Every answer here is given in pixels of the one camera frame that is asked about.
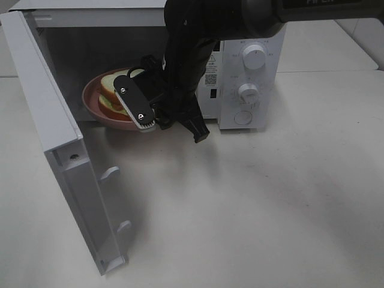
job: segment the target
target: white knob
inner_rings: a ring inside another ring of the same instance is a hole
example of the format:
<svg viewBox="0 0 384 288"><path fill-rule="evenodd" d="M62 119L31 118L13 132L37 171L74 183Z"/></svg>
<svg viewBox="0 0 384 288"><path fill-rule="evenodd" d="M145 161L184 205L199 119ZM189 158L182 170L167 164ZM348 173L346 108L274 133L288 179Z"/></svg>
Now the white knob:
<svg viewBox="0 0 384 288"><path fill-rule="evenodd" d="M240 99L246 104L252 105L259 100L259 90L255 84L243 84L238 90Z"/></svg>
<svg viewBox="0 0 384 288"><path fill-rule="evenodd" d="M244 65L251 70L256 70L265 64L265 49L258 44L249 45L242 53Z"/></svg>

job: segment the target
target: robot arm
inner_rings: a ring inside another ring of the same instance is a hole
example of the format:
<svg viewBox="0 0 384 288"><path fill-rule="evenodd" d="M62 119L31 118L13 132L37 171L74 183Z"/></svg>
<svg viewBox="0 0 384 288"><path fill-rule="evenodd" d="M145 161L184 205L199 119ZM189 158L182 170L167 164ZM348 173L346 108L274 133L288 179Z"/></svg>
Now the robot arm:
<svg viewBox="0 0 384 288"><path fill-rule="evenodd" d="M269 38L289 21L362 17L383 22L384 0L167 0L164 19L169 39L163 62L145 57L146 72L131 80L126 76L115 80L116 96L130 102L125 107L131 116L144 115L136 118L144 127L154 119L162 129L178 121L197 143L209 131L195 91L217 41ZM124 98L119 92L130 85L141 93Z"/></svg>

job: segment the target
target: bread slice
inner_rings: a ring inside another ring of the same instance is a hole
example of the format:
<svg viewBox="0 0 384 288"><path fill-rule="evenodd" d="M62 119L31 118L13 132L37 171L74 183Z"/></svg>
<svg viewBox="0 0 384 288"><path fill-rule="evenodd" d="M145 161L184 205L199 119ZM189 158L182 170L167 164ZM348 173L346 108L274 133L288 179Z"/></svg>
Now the bread slice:
<svg viewBox="0 0 384 288"><path fill-rule="evenodd" d="M113 107L113 104L103 95L100 95L98 98L98 106L102 113L108 118L121 121L131 121L131 118L124 109L116 110Z"/></svg>
<svg viewBox="0 0 384 288"><path fill-rule="evenodd" d="M120 105L119 108L122 109L119 99L115 95L115 87L113 86L113 81L117 78L117 75L111 74L104 76L101 79L101 94L105 96L112 104Z"/></svg>
<svg viewBox="0 0 384 288"><path fill-rule="evenodd" d="M136 69L131 73L131 77L134 77L141 72L143 72L143 69ZM127 75L128 69L127 70L122 70L122 71L117 71L113 74L104 76L101 79L101 89L100 92L105 98L107 98L111 104L113 105L113 108L115 110L123 110L123 106L121 105L119 99L115 95L115 87L113 86L113 82L115 79L120 76L120 75Z"/></svg>
<svg viewBox="0 0 384 288"><path fill-rule="evenodd" d="M117 71L117 72L114 72L113 75L116 75L116 76L125 75L126 76L128 71L129 71L129 69Z"/></svg>

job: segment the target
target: qr code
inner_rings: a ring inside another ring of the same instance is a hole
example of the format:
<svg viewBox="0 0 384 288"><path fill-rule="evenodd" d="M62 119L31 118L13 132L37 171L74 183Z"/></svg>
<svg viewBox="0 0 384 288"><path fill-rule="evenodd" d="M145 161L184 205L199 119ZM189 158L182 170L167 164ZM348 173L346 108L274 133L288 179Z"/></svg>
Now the qr code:
<svg viewBox="0 0 384 288"><path fill-rule="evenodd" d="M205 85L216 85L217 74L206 74L205 75Z"/></svg>

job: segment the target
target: sticker label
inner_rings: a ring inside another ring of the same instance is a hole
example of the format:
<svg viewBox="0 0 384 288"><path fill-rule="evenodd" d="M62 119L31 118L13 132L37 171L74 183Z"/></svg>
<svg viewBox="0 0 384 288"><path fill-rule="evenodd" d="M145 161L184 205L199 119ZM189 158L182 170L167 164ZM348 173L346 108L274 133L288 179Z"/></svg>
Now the sticker label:
<svg viewBox="0 0 384 288"><path fill-rule="evenodd" d="M208 60L203 81L204 87L218 87L218 75L221 69L221 61L218 61L220 56L218 53L213 53Z"/></svg>

